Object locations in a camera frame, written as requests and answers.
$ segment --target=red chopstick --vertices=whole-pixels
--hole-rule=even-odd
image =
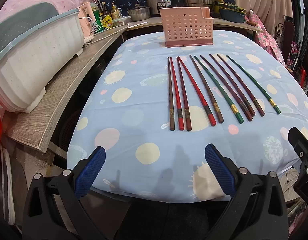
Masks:
[[[201,103],[205,109],[205,112],[207,114],[207,117],[211,123],[212,126],[215,126],[216,125],[216,121],[215,121],[215,118],[210,110],[210,107],[208,106],[203,94],[201,93],[201,90],[199,90],[198,88],[198,85],[196,84],[194,78],[192,77],[191,73],[189,72],[189,70],[187,69],[187,67],[185,66],[184,62],[182,61],[182,59],[180,57],[178,57],[180,63],[182,64],[183,68],[185,69],[185,72],[187,73],[187,76],[189,76],[189,79],[190,81],[192,82],[194,88],[195,88],[195,91],[199,97],[199,99],[201,100]]]
[[[190,117],[189,102],[187,101],[185,84],[184,84],[184,79],[183,79],[183,74],[182,74],[182,69],[181,69],[179,58],[177,58],[177,64],[178,64],[178,70],[179,70],[179,73],[180,73],[181,88],[182,88],[182,94],[183,94],[186,130],[191,131],[192,130],[192,123],[191,123],[191,117]]]
[[[176,74],[173,64],[173,59],[171,59],[171,66],[172,66],[172,74],[173,74],[173,81],[174,81],[174,90],[175,90],[175,97],[176,97],[176,108],[177,108],[177,116],[178,116],[178,127],[180,131],[184,130],[184,120],[183,120],[183,113],[182,113],[182,105],[180,100],[180,94],[178,92],[178,86],[177,86],[177,80],[176,80]]]

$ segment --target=dark red chopstick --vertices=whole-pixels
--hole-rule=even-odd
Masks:
[[[222,67],[222,65],[216,60],[216,58],[214,58],[212,56],[212,54],[209,54],[210,57],[215,61],[215,63],[219,66],[219,68],[223,71],[223,73],[225,74],[225,76],[227,76],[227,78],[229,79],[229,81],[232,83],[232,85],[235,87],[237,93],[239,94],[239,96],[241,97],[242,101],[244,102],[245,106],[247,107],[247,109],[249,110],[251,116],[255,115],[255,112],[251,106],[251,104],[249,103],[249,101],[247,100],[247,98],[245,97],[245,95],[243,94],[243,92],[241,91],[241,89],[238,87],[238,85],[235,83],[235,81],[232,79],[232,77],[230,76],[230,74],[227,73],[227,71]]]
[[[223,116],[222,116],[221,110],[220,110],[220,108],[218,107],[218,104],[217,104],[217,102],[216,102],[216,99],[215,99],[215,97],[214,97],[214,95],[213,95],[213,93],[212,93],[210,87],[208,86],[208,84],[207,84],[207,82],[206,82],[206,79],[204,78],[203,74],[202,74],[201,71],[199,70],[199,68],[198,68],[198,66],[197,66],[197,64],[196,64],[196,62],[195,62],[195,60],[193,59],[193,57],[192,57],[191,55],[190,55],[190,58],[191,58],[191,60],[192,60],[192,62],[193,62],[193,64],[194,64],[194,66],[195,66],[195,68],[196,68],[196,70],[197,70],[197,72],[198,72],[198,75],[199,75],[200,78],[201,78],[201,81],[202,81],[202,83],[203,83],[203,85],[204,85],[204,87],[205,87],[205,89],[206,89],[206,92],[207,92],[207,94],[208,94],[208,97],[210,98],[210,101],[212,102],[212,106],[214,107],[214,110],[215,110],[215,113],[216,113],[216,117],[217,117],[217,119],[218,119],[218,122],[219,122],[219,123],[223,123],[223,122],[224,122],[224,118],[223,118]]]
[[[253,117],[251,116],[251,113],[248,111],[244,103],[241,101],[241,99],[237,96],[237,94],[234,92],[234,90],[231,88],[231,86],[227,83],[227,81],[222,77],[222,75],[209,63],[202,55],[201,58],[209,65],[209,67],[215,72],[215,74],[218,76],[218,78],[223,82],[225,87],[229,90],[229,92],[232,94],[232,96],[235,98],[238,105],[243,110],[245,116],[247,117],[248,121],[253,120]]]
[[[182,61],[182,59],[180,57],[178,57],[180,63],[182,64],[183,68],[185,69],[185,72],[187,73],[187,76],[189,76],[189,79],[190,81],[192,82],[194,88],[195,88],[195,91],[199,97],[199,99],[201,100],[201,103],[206,111],[206,114],[207,114],[207,117],[211,123],[212,126],[215,126],[216,125],[216,121],[215,121],[215,118],[210,110],[210,107],[208,106],[203,94],[201,93],[201,90],[199,90],[194,78],[192,77],[191,73],[189,72],[189,70],[187,69],[187,67],[185,66],[184,62]]]
[[[235,72],[235,70],[232,69],[232,67],[220,56],[218,55],[218,57],[224,62],[224,64],[229,68],[229,70],[234,74],[234,76],[237,78],[237,80],[241,83],[241,85],[244,87],[246,93],[248,93],[250,99],[252,100],[252,102],[254,103],[254,105],[256,106],[256,109],[258,110],[258,112],[260,113],[261,116],[264,116],[265,113],[263,111],[263,109],[261,108],[260,104],[258,103],[258,101],[256,100],[255,96],[252,94],[252,92],[248,89],[248,87],[246,86],[246,84],[243,82],[243,80],[240,78],[240,76]]]
[[[168,98],[169,98],[169,107],[170,107],[170,130],[175,130],[175,120],[174,120],[174,102],[173,102],[173,86],[172,86],[172,75],[171,75],[171,65],[170,58],[167,58],[168,64]]]
[[[175,91],[175,98],[176,98],[176,108],[177,108],[177,116],[178,116],[178,127],[180,131],[184,130],[184,120],[183,120],[183,113],[182,113],[182,105],[180,100],[180,94],[178,92],[178,86],[177,86],[177,80],[176,80],[176,74],[173,64],[173,59],[171,59],[171,66],[172,66],[172,74],[173,74],[173,81],[174,81],[174,91]]]
[[[184,79],[183,79],[183,75],[182,75],[182,69],[181,69],[179,58],[177,58],[177,64],[178,64],[178,70],[179,70],[179,73],[180,73],[181,88],[182,88],[182,94],[183,94],[186,130],[191,131],[192,130],[192,123],[191,123],[191,117],[190,117],[190,109],[189,109],[189,103],[187,101],[185,84],[184,84]]]

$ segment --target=table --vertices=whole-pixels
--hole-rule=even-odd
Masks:
[[[130,31],[130,30],[135,30],[135,29],[140,29],[140,28],[146,28],[146,27],[150,27],[150,26],[162,25],[162,19],[161,19],[161,17],[153,17],[153,18],[149,18],[149,19],[146,19],[146,20],[143,20],[143,21],[132,22],[131,24],[132,24],[132,26],[130,26],[125,31]],[[233,27],[233,28],[246,29],[246,30],[264,33],[263,30],[261,30],[257,27],[254,27],[254,26],[250,26],[246,23],[234,23],[234,22],[230,22],[230,21],[226,21],[226,20],[218,19],[218,18],[214,18],[214,26],[217,26],[217,27]]]
[[[287,141],[288,130],[297,127],[308,138],[307,96],[290,73],[255,42],[235,32],[214,30],[213,35],[214,44],[210,46],[166,48],[163,33],[138,36],[122,44],[81,113],[68,149],[68,168],[73,168],[101,145],[106,150],[106,161],[94,188],[170,203],[224,196],[205,160],[204,150],[209,143],[251,173],[265,175],[275,171],[280,175],[289,169],[299,158]],[[257,98],[264,117],[254,108],[256,115],[248,122],[235,102],[244,119],[239,124],[219,90],[203,72],[224,117],[224,123],[210,126],[183,71],[192,131],[179,131],[177,123],[176,130],[170,131],[167,57],[173,57],[178,81],[175,60],[176,56],[182,58],[211,105],[189,58],[189,54],[198,57],[202,54],[219,70],[209,53],[230,55],[237,60],[271,95],[281,114],[277,115],[253,82],[228,61]],[[249,99],[233,74],[229,74]]]

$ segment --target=wooden shelf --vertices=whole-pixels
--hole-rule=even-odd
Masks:
[[[84,52],[72,58],[46,86],[46,94],[36,108],[26,113],[5,112],[3,130],[13,140],[46,152],[57,122],[74,91],[105,50],[122,34],[126,25],[94,36],[94,41],[119,31],[99,42],[84,47]]]
[[[153,18],[149,18],[149,19],[146,19],[146,20],[143,20],[143,21],[132,22],[132,26],[130,26],[125,31],[130,31],[130,30],[135,30],[135,29],[140,29],[140,28],[145,28],[145,27],[150,27],[150,26],[157,26],[157,25],[162,25],[162,19],[160,17],[153,17]],[[259,29],[257,27],[250,26],[246,23],[234,23],[234,22],[229,22],[229,21],[226,21],[226,20],[223,20],[223,19],[218,19],[218,18],[214,18],[214,26],[233,27],[233,28],[246,29],[246,30],[264,33],[264,31],[262,31],[261,29]]]

